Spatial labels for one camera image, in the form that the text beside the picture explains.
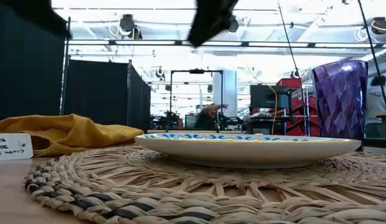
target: purple plastic tumbler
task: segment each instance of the purple plastic tumbler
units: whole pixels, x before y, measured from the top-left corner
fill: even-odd
[[[312,70],[322,137],[363,140],[367,62],[346,60]]]

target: woven placemat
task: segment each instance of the woven placemat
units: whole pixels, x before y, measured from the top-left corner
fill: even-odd
[[[234,170],[123,147],[52,159],[25,181],[42,205],[95,223],[386,223],[386,156],[376,154]]]

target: white plate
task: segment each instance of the white plate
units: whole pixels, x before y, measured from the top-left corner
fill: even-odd
[[[357,149],[350,139],[251,134],[159,133],[136,137],[146,149],[191,164],[241,169],[300,167]]]

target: yellow cloth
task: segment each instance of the yellow cloth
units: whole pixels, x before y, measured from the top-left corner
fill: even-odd
[[[92,148],[134,143],[142,130],[121,125],[100,125],[68,116],[22,116],[0,121],[0,133],[31,135],[34,156],[61,156]]]

